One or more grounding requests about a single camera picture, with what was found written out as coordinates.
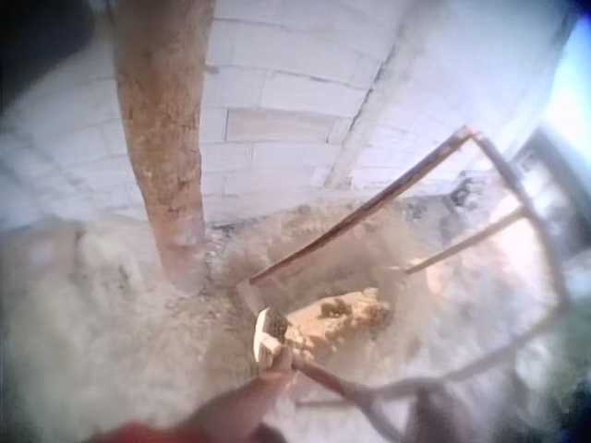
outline rusty frame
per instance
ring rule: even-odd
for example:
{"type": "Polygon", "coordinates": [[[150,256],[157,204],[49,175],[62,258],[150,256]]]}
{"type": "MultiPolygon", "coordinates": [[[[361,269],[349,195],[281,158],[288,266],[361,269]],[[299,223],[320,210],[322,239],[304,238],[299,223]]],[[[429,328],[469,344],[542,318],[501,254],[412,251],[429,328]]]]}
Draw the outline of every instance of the rusty frame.
{"type": "MultiPolygon", "coordinates": [[[[257,283],[269,278],[271,275],[276,274],[280,270],[289,267],[299,259],[322,249],[331,241],[353,229],[367,217],[382,208],[387,202],[399,197],[404,191],[415,185],[420,179],[422,179],[425,175],[448,159],[454,152],[460,149],[466,141],[470,139],[474,140],[476,145],[494,165],[505,185],[519,201],[520,207],[517,208],[517,210],[514,210],[513,212],[500,218],[499,220],[489,224],[484,229],[468,235],[466,238],[456,242],[439,253],[434,254],[431,257],[427,257],[421,260],[419,263],[409,263],[408,265],[402,267],[402,271],[406,275],[411,275],[433,266],[448,257],[452,257],[460,253],[470,246],[477,245],[495,233],[498,233],[513,223],[521,220],[523,217],[526,217],[532,223],[532,226],[537,233],[538,240],[542,244],[544,255],[549,265],[550,275],[552,277],[552,286],[555,294],[558,296],[558,303],[556,307],[551,309],[527,332],[513,337],[511,341],[505,346],[501,346],[500,348],[483,355],[482,357],[465,365],[464,367],[453,370],[446,375],[440,377],[408,378],[377,388],[359,387],[361,388],[361,393],[359,395],[365,396],[366,400],[368,401],[371,400],[374,402],[375,399],[391,401],[402,397],[408,397],[414,395],[416,390],[420,387],[440,387],[444,384],[466,380],[470,377],[474,377],[478,374],[488,371],[495,365],[498,365],[499,363],[514,356],[517,351],[525,347],[531,340],[550,329],[555,324],[556,319],[566,312],[571,305],[566,282],[561,271],[558,255],[556,253],[556,247],[552,242],[552,239],[549,235],[549,230],[544,220],[539,216],[539,214],[537,214],[536,208],[531,198],[525,192],[525,189],[519,182],[518,176],[513,168],[502,158],[494,144],[482,132],[474,132],[468,126],[460,127],[449,138],[447,138],[436,149],[434,149],[428,156],[411,168],[406,174],[394,181],[391,185],[387,186],[374,198],[367,201],[357,210],[353,211],[347,217],[336,223],[329,231],[311,243],[295,251],[293,254],[279,260],[254,276],[242,281],[237,286],[237,290],[241,298],[249,310],[256,316],[260,310],[265,307],[262,302],[259,289],[256,287],[257,283]]],[[[321,366],[317,365],[317,368],[320,372],[325,373],[327,377],[333,377],[334,379],[339,380],[338,377],[331,375],[321,366]]],[[[340,380],[340,382],[347,384],[347,382],[344,380],[340,380]]],[[[300,404],[299,406],[343,408],[349,407],[351,405],[352,403],[350,401],[344,399],[334,401],[313,401],[300,404]]],[[[373,415],[368,416],[368,419],[374,426],[383,421],[383,418],[384,417],[380,416],[374,417],[373,415]]],[[[396,433],[393,431],[390,435],[388,435],[389,433],[381,433],[390,441],[397,440],[395,435],[396,433]]]]}

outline ground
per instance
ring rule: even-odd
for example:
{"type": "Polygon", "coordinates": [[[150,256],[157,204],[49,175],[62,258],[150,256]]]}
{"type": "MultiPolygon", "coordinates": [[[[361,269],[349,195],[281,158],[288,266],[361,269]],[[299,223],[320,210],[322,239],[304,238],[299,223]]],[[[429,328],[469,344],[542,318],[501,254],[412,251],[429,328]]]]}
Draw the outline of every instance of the ground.
{"type": "MultiPolygon", "coordinates": [[[[209,275],[201,294],[191,298],[163,278],[143,221],[49,221],[5,239],[5,400],[17,411],[9,421],[40,441],[75,442],[134,418],[173,424],[243,383],[256,371],[254,318],[235,286],[359,203],[318,202],[211,230],[209,275]]],[[[323,296],[379,288],[393,310],[387,326],[359,334],[326,362],[339,375],[368,384],[441,374],[504,344],[553,303],[546,280],[538,278],[545,276],[540,251],[528,247],[536,242],[527,222],[410,278],[392,269],[441,249],[481,221],[451,211],[448,203],[392,203],[264,281],[266,303],[291,312],[323,296]]],[[[508,367],[452,387],[472,405],[478,441],[489,440],[510,398],[508,367]]],[[[328,396],[308,385],[279,402],[269,421],[291,441],[379,438],[355,410],[296,408],[295,397],[328,396]]],[[[400,427],[406,407],[388,406],[400,427]]]]}

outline red sleeve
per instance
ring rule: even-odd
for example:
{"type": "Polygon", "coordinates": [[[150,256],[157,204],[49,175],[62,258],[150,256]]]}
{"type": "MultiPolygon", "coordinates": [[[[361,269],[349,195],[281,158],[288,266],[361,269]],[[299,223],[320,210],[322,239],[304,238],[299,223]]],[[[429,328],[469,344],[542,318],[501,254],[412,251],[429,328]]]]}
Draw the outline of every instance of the red sleeve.
{"type": "Polygon", "coordinates": [[[101,434],[90,443],[213,443],[204,433],[191,429],[155,429],[141,423],[123,425],[101,434]]]}

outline wooden post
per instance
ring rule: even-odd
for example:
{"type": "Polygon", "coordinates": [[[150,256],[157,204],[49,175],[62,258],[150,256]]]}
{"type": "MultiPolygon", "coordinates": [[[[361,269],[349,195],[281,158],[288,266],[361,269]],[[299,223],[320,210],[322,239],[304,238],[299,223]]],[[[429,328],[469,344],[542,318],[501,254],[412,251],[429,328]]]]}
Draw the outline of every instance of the wooden post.
{"type": "Polygon", "coordinates": [[[122,0],[115,13],[127,151],[163,268],[194,294],[205,224],[199,114],[212,0],[122,0]]]}

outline light gray wall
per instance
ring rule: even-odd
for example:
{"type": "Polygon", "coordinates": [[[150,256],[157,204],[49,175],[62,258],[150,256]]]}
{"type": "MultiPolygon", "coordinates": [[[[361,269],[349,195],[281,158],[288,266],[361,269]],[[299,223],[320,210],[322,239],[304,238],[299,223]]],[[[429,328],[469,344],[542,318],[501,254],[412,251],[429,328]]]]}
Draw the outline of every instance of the light gray wall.
{"type": "MultiPolygon", "coordinates": [[[[377,190],[466,121],[510,147],[537,124],[565,15],[558,0],[218,0],[200,122],[207,221],[377,190]]],[[[145,217],[112,47],[103,23],[2,119],[2,229],[145,217]]],[[[445,192],[473,152],[413,192],[445,192]]]]}

